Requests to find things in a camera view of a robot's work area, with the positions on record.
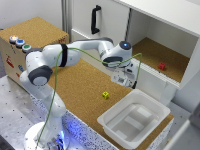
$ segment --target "red toy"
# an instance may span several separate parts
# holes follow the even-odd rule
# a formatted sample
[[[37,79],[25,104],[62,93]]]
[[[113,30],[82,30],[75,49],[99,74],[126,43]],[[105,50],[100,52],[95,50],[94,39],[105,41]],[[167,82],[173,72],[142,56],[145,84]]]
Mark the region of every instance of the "red toy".
[[[164,70],[165,69],[165,63],[160,63],[159,66],[158,66],[158,69],[160,70]]]

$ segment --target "plastic container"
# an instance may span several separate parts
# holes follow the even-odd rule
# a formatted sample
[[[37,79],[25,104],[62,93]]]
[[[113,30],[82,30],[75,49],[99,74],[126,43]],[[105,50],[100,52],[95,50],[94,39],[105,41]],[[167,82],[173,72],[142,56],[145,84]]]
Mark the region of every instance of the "plastic container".
[[[168,116],[170,109],[136,89],[102,114],[97,121],[105,133],[126,149],[137,148]]]

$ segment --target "white robotic arm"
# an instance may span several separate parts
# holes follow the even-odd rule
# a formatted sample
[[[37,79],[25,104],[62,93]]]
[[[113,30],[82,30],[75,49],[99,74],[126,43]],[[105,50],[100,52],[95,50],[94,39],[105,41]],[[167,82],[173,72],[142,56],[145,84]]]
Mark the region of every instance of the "white robotic arm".
[[[48,45],[45,46],[43,50],[34,48],[29,50],[26,53],[27,70],[21,74],[20,81],[31,95],[43,102],[47,110],[50,109],[50,103],[54,93],[54,90],[47,82],[52,74],[51,68],[56,66],[58,54],[62,51],[62,54],[58,58],[58,66],[60,67],[73,66],[80,60],[80,51],[68,48],[79,48],[83,50],[96,49],[99,52],[101,60],[107,63],[119,63],[132,57],[132,48],[129,43],[122,41],[114,47],[112,40],[109,38],[76,41],[68,45]],[[135,74],[137,72],[137,67],[131,60],[120,64],[110,65],[103,63],[103,65],[106,67],[118,66],[130,74]],[[51,142],[52,139],[56,139],[57,135],[63,130],[61,117],[65,112],[65,104],[56,93],[50,117],[39,141],[39,147],[43,150],[49,149],[48,143]],[[35,142],[38,140],[41,130],[34,138]]]

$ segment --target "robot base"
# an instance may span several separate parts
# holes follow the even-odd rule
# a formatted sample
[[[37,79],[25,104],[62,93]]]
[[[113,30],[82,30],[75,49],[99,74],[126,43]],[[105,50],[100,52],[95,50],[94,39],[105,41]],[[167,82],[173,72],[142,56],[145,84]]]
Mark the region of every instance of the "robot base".
[[[24,150],[49,150],[48,147],[40,148],[39,146],[36,149],[37,143],[35,142],[34,138],[39,132],[39,130],[43,127],[43,125],[44,125],[44,122],[37,123],[26,132],[25,137],[24,137]],[[65,139],[64,139],[64,144],[66,147],[65,150],[67,149],[69,142],[70,142],[69,137],[65,136]]]

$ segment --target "open cabinet compartment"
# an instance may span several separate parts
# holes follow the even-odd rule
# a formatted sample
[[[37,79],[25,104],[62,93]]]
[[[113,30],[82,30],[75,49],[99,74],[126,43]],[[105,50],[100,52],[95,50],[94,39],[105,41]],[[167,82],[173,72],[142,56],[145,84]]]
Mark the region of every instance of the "open cabinet compartment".
[[[126,40],[133,46],[133,55],[142,53],[144,64],[182,88],[199,70],[195,68],[199,37],[133,9],[129,19]],[[164,70],[158,69],[161,62],[166,64]]]

